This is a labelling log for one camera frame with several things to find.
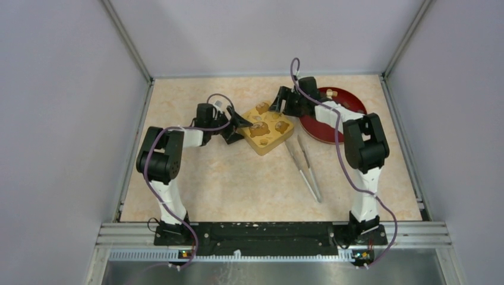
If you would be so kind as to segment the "gold chocolate tin box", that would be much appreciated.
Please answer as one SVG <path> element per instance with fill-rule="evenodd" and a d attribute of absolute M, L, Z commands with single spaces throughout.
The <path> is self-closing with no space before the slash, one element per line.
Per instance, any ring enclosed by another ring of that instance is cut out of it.
<path fill-rule="evenodd" d="M 253 122 L 253 126 L 240 128 L 249 146 L 260 156 L 271 152 L 294 133 L 294 123 L 285 118 Z"/>

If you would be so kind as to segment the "yellow bear tin lid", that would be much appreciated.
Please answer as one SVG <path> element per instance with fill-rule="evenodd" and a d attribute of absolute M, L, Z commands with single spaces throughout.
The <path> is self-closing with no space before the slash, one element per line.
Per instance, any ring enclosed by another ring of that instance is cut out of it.
<path fill-rule="evenodd" d="M 260 156 L 284 143 L 294 133 L 294 123 L 282 113 L 271 112 L 270 105 L 270 101 L 263 101 L 242 114 L 252 126 L 238 130 Z"/>

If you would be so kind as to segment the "silver metal tongs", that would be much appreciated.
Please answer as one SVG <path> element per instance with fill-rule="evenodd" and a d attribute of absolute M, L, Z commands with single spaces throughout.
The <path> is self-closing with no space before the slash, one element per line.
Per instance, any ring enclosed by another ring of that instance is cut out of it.
<path fill-rule="evenodd" d="M 294 147 L 294 143 L 291 141 L 287 141 L 285 143 L 288 154 L 299 174 L 301 175 L 302 180 L 306 185 L 309 193 L 311 194 L 315 202 L 321 204 L 323 200 L 322 194 L 320 192 L 320 188 L 311 165 L 307 148 L 300 135 L 297 135 L 296 142 L 298 146 L 297 148 Z"/>

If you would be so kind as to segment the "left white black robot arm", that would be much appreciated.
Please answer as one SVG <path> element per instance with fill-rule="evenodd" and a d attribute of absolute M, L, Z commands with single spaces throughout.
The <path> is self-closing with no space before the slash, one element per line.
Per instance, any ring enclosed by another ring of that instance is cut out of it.
<path fill-rule="evenodd" d="M 186 148 L 205 146 L 213 136 L 220 135 L 227 144 L 243 139 L 240 128 L 252 123 L 237 114 L 233 104 L 221 108 L 221 102 L 200 103 L 189 126 L 147 129 L 136 161 L 136 169 L 159 203 L 158 227 L 176 245 L 190 240 L 187 210 L 182 204 L 177 176 L 181 169 L 182 152 Z"/>

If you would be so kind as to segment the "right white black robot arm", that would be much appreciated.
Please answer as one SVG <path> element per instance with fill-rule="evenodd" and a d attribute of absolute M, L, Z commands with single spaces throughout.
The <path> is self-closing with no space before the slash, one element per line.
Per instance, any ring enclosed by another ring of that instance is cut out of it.
<path fill-rule="evenodd" d="M 309 116 L 344 136 L 338 159 L 342 167 L 350 166 L 357 174 L 356 181 L 349 181 L 357 193 L 349 214 L 348 236 L 353 243 L 363 245 L 380 223 L 377 189 L 390 154 L 380 117 L 351 111 L 323 96 L 314 77 L 293 79 L 292 88 L 279 88 L 269 110 L 298 118 Z"/>

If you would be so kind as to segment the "red round plate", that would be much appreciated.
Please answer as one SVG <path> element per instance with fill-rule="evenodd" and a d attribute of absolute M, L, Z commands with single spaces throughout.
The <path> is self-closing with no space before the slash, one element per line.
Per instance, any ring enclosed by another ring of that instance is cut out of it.
<path fill-rule="evenodd" d="M 327 91 L 331 90 L 330 94 L 332 94 L 333 101 L 353 112 L 367 114 L 366 107 L 362 101 L 344 89 L 337 87 L 319 87 L 318 90 L 320 94 L 325 97 L 327 97 Z M 305 130 L 305 132 L 315 140 L 326 144 L 335 143 L 334 127 L 331 127 L 326 123 L 318 122 L 310 116 L 303 116 L 299 118 L 299 122 L 303 130 Z"/>

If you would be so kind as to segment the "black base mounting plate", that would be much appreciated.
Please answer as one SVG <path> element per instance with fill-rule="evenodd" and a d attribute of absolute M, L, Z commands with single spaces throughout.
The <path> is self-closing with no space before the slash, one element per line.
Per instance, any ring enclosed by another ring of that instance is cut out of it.
<path fill-rule="evenodd" d="M 385 228 L 357 234 L 350 225 L 324 222 L 201 222 L 168 225 L 159 222 L 156 246 L 187 246 L 197 257 L 310 257 L 337 255 L 351 246 L 385 246 Z"/>

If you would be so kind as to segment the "grey aluminium rail frame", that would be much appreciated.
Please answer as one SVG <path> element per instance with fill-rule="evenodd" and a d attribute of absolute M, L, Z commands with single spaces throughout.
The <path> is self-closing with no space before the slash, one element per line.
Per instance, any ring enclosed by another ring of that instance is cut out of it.
<path fill-rule="evenodd" d="M 105 223 L 87 284 L 467 284 L 442 221 L 384 222 L 388 244 L 337 255 L 197 256 L 154 245 L 151 223 Z"/>

